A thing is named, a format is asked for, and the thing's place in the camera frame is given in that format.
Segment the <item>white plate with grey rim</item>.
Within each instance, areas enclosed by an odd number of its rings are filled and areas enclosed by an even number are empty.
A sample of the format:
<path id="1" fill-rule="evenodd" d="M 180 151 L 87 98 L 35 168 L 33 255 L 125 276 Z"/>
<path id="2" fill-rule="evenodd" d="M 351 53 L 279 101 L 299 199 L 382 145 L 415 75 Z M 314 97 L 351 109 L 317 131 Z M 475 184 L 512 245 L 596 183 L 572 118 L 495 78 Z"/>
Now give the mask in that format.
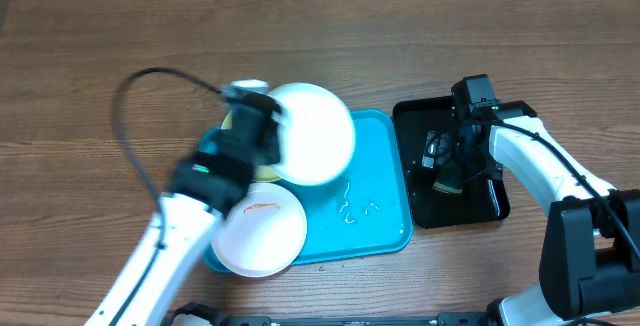
<path id="1" fill-rule="evenodd" d="M 269 92 L 282 106 L 278 129 L 280 178 L 302 186 L 329 183 L 349 166 L 356 133 L 346 104 L 331 91 L 310 83 L 289 83 Z"/>

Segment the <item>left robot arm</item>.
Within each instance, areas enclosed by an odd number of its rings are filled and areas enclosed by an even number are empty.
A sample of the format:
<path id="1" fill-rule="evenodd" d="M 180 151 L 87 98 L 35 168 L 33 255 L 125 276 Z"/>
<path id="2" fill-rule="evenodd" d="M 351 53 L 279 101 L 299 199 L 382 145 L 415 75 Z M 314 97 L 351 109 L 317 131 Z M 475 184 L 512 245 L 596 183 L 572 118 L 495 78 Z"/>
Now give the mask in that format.
<path id="1" fill-rule="evenodd" d="M 280 159 L 281 106 L 266 82 L 233 81 L 222 89 L 232 126 L 216 132 L 212 153 L 181 160 L 159 209 L 90 325 L 158 325 L 205 248 L 242 201 L 260 164 Z"/>

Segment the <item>green and yellow sponge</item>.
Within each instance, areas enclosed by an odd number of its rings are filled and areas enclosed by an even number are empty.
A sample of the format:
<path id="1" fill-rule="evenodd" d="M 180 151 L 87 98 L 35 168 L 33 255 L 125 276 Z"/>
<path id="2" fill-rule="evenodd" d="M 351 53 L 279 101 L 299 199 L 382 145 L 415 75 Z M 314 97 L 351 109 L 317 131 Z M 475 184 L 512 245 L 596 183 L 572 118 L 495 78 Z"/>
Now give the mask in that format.
<path id="1" fill-rule="evenodd" d="M 432 188 L 438 192 L 460 195 L 463 190 L 464 176 L 464 163 L 455 158 L 447 158 L 438 165 Z"/>

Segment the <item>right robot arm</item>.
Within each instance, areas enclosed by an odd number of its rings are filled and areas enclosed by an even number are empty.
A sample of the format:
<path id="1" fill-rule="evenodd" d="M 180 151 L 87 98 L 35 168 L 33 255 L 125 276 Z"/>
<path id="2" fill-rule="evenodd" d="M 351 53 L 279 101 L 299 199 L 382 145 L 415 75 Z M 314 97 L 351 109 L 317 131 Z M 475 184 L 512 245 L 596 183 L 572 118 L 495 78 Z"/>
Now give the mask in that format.
<path id="1" fill-rule="evenodd" d="M 410 182 L 422 227 L 505 204 L 505 169 L 547 216 L 538 283 L 490 304 L 481 324 L 570 325 L 638 307 L 638 190 L 619 191 L 586 170 L 526 103 L 440 99 L 419 113 L 407 143 L 425 175 Z"/>

